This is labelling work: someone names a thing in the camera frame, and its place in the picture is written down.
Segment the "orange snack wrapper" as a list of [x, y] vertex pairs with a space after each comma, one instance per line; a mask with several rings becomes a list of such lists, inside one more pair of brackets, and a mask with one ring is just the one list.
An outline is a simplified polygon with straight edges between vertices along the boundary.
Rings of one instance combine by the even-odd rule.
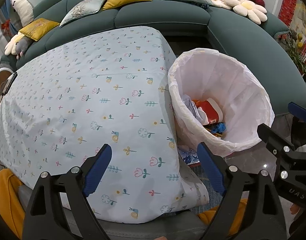
[[223, 122], [209, 124], [204, 126], [204, 128], [218, 138], [221, 138], [223, 133], [226, 131], [226, 125]]

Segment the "red white paper cup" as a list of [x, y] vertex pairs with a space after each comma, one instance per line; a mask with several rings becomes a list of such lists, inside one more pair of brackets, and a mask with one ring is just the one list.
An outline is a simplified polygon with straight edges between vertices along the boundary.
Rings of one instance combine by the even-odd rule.
[[202, 126], [216, 124], [223, 121], [223, 113], [219, 105], [212, 99], [205, 101], [193, 100]]

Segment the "white paper towel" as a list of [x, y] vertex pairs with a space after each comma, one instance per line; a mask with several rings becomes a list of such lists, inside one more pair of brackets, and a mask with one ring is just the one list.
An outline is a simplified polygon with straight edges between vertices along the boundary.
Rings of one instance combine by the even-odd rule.
[[201, 107], [197, 108], [190, 96], [184, 94], [182, 95], [181, 99], [197, 121], [199, 121], [202, 125], [208, 124], [208, 122], [206, 122], [206, 113]]

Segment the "white trash bin with liner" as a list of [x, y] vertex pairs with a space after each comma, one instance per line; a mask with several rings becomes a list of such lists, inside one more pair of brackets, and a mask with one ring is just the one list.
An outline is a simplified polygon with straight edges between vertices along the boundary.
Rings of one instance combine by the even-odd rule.
[[[204, 142], [213, 154], [226, 157], [258, 144], [258, 125], [273, 124], [275, 114], [261, 83], [246, 65], [217, 50], [182, 53], [168, 71], [168, 83], [177, 136], [194, 150]], [[221, 138], [198, 122], [183, 95], [201, 101], [211, 98], [218, 104], [226, 126]]]

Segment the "potted plant with flowers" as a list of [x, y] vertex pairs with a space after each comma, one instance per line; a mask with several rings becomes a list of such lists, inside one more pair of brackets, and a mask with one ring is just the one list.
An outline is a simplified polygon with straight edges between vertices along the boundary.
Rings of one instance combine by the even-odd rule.
[[302, 33], [297, 34], [295, 31], [290, 30], [288, 33], [280, 35], [277, 41], [292, 59], [306, 81], [306, 39]]

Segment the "floral light blue tablecloth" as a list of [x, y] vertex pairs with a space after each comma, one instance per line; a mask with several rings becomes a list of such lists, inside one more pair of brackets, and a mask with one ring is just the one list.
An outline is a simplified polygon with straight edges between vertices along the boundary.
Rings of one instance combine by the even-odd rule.
[[151, 27], [90, 35], [31, 60], [0, 103], [0, 161], [34, 187], [43, 171], [67, 172], [108, 144], [112, 159], [88, 197], [97, 218], [144, 223], [207, 204], [177, 151], [174, 61]]

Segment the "yellow cloth below table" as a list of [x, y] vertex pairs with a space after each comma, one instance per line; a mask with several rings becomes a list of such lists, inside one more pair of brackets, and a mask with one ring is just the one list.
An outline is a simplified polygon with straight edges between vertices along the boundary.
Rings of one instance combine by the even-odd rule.
[[22, 185], [10, 169], [0, 171], [0, 215], [19, 239], [22, 239], [25, 218], [18, 194]]

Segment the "daisy pillow lower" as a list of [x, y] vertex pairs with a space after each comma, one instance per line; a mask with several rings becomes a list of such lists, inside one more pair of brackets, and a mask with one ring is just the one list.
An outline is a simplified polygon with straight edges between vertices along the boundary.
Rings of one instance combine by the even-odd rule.
[[243, 1], [233, 7], [233, 11], [236, 14], [247, 17], [249, 20], [257, 25], [268, 20], [267, 10], [261, 5], [255, 4], [252, 1]]

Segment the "dark green sectional sofa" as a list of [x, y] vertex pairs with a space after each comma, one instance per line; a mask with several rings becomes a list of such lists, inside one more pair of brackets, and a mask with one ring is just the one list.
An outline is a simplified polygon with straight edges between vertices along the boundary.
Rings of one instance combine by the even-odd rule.
[[17, 70], [28, 61], [70, 41], [117, 28], [149, 26], [168, 42], [186, 49], [207, 47], [245, 64], [269, 94], [276, 115], [288, 113], [294, 102], [306, 108], [306, 84], [296, 65], [277, 40], [288, 27], [268, 13], [267, 21], [255, 24], [247, 17], [211, 5], [150, 0], [101, 10], [55, 27], [34, 42], [21, 59], [2, 56], [0, 62]]

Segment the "white grey plush toy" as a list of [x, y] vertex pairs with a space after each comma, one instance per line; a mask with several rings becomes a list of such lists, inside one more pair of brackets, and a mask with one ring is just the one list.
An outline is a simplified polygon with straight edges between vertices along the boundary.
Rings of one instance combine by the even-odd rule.
[[11, 20], [15, 24], [14, 36], [10, 42], [5, 46], [5, 56], [15, 55], [15, 46], [20, 38], [24, 35], [19, 32], [22, 27], [25, 27], [33, 21], [33, 6], [28, 0], [10, 0], [11, 6]]

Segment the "yellow cushion far left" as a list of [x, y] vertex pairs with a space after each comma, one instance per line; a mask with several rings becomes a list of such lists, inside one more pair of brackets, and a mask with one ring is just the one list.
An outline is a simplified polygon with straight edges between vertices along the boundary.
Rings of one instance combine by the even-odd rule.
[[45, 34], [60, 24], [55, 21], [39, 18], [20, 29], [20, 33], [34, 41], [40, 40]]

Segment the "grey embroidered cushion left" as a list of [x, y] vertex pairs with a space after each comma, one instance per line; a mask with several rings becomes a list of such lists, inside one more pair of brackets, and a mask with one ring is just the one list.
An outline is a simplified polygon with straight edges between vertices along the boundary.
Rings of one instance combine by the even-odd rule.
[[77, 20], [79, 18], [96, 14], [100, 11], [103, 3], [106, 0], [83, 0], [72, 9], [69, 10], [69, 12], [64, 16], [63, 20], [61, 21], [59, 27], [62, 27], [66, 24], [68, 24], [71, 21]]

